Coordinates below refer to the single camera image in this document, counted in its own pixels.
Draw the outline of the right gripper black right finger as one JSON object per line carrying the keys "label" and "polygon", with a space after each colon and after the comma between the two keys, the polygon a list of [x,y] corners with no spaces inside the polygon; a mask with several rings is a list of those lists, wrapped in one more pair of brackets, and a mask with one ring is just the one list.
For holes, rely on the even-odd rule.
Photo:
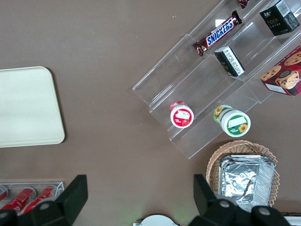
{"label": "right gripper black right finger", "polygon": [[275,208],[255,206],[251,212],[226,199],[217,198],[202,174],[195,174],[193,194],[199,215],[190,226],[287,226],[288,221]]}

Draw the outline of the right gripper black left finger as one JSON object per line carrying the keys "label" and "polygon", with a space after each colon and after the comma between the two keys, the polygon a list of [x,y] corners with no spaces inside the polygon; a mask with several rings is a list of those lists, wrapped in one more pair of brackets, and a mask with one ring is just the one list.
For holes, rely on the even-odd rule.
{"label": "right gripper black left finger", "polygon": [[0,211],[2,226],[71,226],[88,199],[87,176],[77,175],[54,200],[38,204],[20,216],[14,210]]}

